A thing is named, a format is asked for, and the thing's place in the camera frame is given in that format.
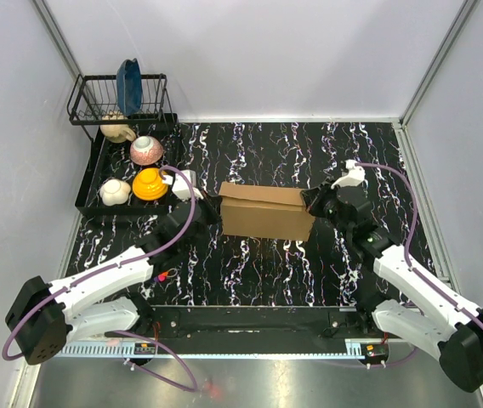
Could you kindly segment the brown cardboard box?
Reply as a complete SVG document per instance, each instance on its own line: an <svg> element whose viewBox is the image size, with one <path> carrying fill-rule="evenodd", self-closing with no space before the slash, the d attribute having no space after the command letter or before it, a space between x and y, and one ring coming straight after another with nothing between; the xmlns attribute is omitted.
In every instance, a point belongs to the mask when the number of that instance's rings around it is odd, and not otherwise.
<svg viewBox="0 0 483 408"><path fill-rule="evenodd" d="M307 241L315 217L306 211L302 190L223 182L220 215L225 235Z"/></svg>

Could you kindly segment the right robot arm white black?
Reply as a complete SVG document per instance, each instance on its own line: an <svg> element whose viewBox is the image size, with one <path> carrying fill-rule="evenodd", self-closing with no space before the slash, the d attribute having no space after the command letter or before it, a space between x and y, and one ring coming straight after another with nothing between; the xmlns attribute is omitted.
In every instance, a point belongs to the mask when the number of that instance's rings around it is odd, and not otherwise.
<svg viewBox="0 0 483 408"><path fill-rule="evenodd" d="M372 203L360 187L323 183L301 194L307 212L324 218L345 239L363 265L406 295L410 311L374 292L357 302L355 326L374 337L387 332L411 343L439 362L460 389L472 393L483 385L483 308L441 282L411 257L372 216Z"/></svg>

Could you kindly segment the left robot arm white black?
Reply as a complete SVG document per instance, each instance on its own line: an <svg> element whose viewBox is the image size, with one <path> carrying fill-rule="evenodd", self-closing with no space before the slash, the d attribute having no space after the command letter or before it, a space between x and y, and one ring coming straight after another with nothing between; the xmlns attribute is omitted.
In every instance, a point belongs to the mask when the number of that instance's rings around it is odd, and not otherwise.
<svg viewBox="0 0 483 408"><path fill-rule="evenodd" d="M10 334L2 357L18 356L29 365L50 360L66 344L93 335L130 331L136 337L152 328L153 316L141 301L119 292L156 281L174 269L210 225L218 224L221 200L205 195L178 204L157 226L114 258L73 276L45 282L41 276L20 288L5 323Z"/></svg>

